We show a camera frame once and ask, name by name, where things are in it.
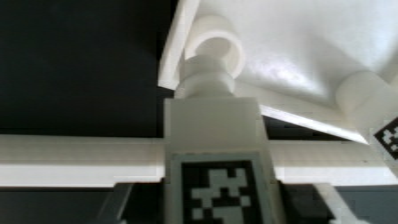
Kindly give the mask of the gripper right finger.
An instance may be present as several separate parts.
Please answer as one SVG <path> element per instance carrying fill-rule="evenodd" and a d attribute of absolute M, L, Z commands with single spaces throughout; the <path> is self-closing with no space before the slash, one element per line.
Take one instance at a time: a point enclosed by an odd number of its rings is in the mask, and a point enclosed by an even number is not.
<path fill-rule="evenodd" d="M 328 183 L 316 183 L 314 189 L 333 215 L 333 219 L 328 221 L 328 224 L 369 224 L 367 221 L 356 218 L 333 186 Z"/>

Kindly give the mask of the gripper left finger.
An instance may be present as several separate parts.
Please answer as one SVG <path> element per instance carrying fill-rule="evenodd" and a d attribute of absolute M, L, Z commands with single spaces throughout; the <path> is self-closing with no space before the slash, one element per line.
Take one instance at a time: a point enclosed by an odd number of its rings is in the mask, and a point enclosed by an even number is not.
<path fill-rule="evenodd" d="M 122 213 L 125 209 L 133 184 L 118 183 L 108 193 L 94 224 L 127 224 Z"/>

